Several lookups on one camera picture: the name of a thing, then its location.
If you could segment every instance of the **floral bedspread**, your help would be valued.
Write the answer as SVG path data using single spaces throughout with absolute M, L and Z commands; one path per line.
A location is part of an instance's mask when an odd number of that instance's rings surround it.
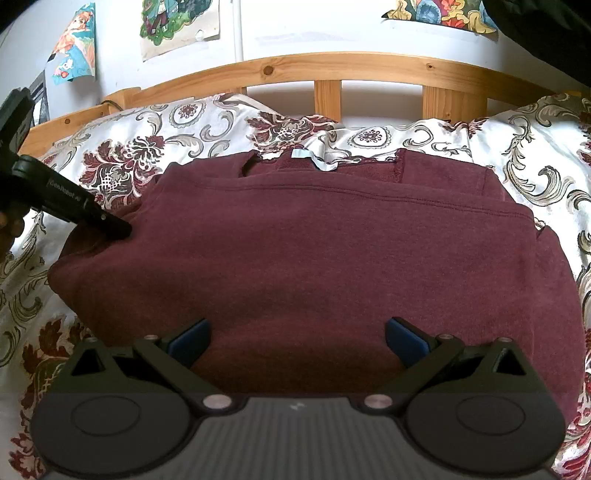
M 345 128 L 313 115 L 290 119 L 242 95 L 186 99 L 113 114 L 59 141 L 41 159 L 93 192 L 108 209 L 142 195 L 173 161 L 257 149 L 267 158 L 305 147 L 326 170 L 399 148 L 487 166 L 540 226 L 558 234 L 577 279 L 587 328 L 579 413 L 554 464 L 565 479 L 587 477 L 591 446 L 591 102 L 568 95 L 469 124 L 423 120 L 404 127 Z M 47 270 L 72 230 L 32 213 L 0 264 L 0 478 L 39 478 L 32 412 L 74 346 L 90 332 L 49 289 Z

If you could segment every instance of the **blue gripper pad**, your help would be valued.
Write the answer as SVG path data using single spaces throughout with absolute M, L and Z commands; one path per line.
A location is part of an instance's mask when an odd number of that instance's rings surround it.
M 406 368 L 412 367 L 431 351 L 426 340 L 395 319 L 386 322 L 386 344 Z
M 211 325 L 203 319 L 171 340 L 165 351 L 180 364 L 191 368 L 207 350 L 211 338 Z

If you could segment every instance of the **black fabric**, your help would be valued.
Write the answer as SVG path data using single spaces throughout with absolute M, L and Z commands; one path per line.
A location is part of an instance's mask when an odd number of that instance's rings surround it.
M 507 37 L 534 57 L 591 86 L 591 2 L 483 0 Z
M 0 0 L 0 33 L 37 0 Z

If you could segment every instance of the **anime poster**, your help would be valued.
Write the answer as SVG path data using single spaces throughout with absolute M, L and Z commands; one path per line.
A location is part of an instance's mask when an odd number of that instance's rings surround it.
M 219 0 L 142 0 L 142 60 L 219 34 Z
M 95 5 L 86 4 L 61 34 L 48 60 L 60 58 L 53 73 L 56 85 L 76 77 L 95 76 L 95 19 Z
M 394 0 L 392 7 L 382 18 L 445 25 L 481 34 L 497 31 L 482 0 Z

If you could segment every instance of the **metal screw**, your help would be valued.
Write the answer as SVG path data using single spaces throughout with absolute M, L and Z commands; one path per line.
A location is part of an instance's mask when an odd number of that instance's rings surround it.
M 383 410 L 391 407 L 394 402 L 389 396 L 378 393 L 365 397 L 364 403 L 366 407 L 372 408 L 373 410 Z
M 227 395 L 215 394 L 208 395 L 203 399 L 203 405 L 210 410 L 223 410 L 232 405 L 232 399 Z

